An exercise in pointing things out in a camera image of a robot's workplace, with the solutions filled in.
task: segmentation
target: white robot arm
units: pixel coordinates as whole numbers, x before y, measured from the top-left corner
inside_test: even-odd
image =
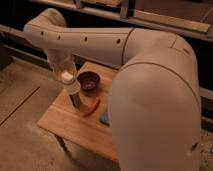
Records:
[[[198,171],[201,104],[195,54],[181,37],[138,28],[66,28],[47,9],[24,27],[55,71],[69,54],[120,68],[109,119],[123,171]]]

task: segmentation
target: gray floor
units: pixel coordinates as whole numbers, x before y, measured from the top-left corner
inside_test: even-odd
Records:
[[[16,60],[0,71],[1,171],[119,170],[69,142],[72,157],[65,154],[53,135],[37,127],[61,89],[50,72],[25,62]]]

